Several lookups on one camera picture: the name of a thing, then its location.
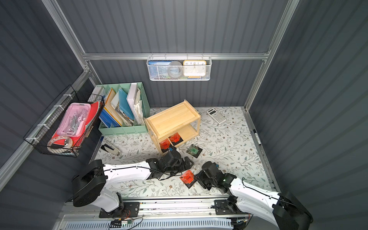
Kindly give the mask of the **green tea bag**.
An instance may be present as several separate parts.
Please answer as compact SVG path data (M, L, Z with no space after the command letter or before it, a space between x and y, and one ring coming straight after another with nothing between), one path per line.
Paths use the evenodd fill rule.
M195 158L198 158L198 156L201 154L202 151L203 150L200 147L198 147L194 144L191 144L188 147L188 149L186 150L186 153L193 156L193 157L195 157Z

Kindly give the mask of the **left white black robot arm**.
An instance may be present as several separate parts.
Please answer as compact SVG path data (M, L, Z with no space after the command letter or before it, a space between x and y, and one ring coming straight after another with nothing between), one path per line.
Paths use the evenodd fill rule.
M182 157L175 147L170 147L161 157L150 158L139 163L125 165L104 164L94 160L72 179L73 206L93 205L101 209L103 215L117 217L125 211L125 205L119 193L109 190L113 184L132 181L160 179L181 175L190 170L194 162Z

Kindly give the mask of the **red tea bag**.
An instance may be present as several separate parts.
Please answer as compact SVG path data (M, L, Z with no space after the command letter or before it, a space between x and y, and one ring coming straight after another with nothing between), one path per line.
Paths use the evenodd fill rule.
M172 143L172 145L174 146L174 145L177 145L177 144L179 144L179 143L181 143L181 142L183 142L183 139L182 139L182 137L179 135L179 133L178 132L176 132L176 133L174 133L173 135L171 135L170 137L169 137L169 141Z
M185 186L190 189L196 182L195 175L191 170L187 170L180 176L181 181L185 184Z
M166 153L167 151L169 151L171 147L172 147L172 143L170 142L169 139L165 139L160 142L160 149L162 153Z

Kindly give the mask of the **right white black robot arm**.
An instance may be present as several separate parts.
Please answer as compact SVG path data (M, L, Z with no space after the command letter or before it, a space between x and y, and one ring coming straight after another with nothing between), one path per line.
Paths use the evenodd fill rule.
M307 230L313 223L312 214L292 193L283 194L253 186L243 178L223 173L216 163L204 163L195 179L204 189L216 188L229 195L215 203L217 210L252 214L280 230Z

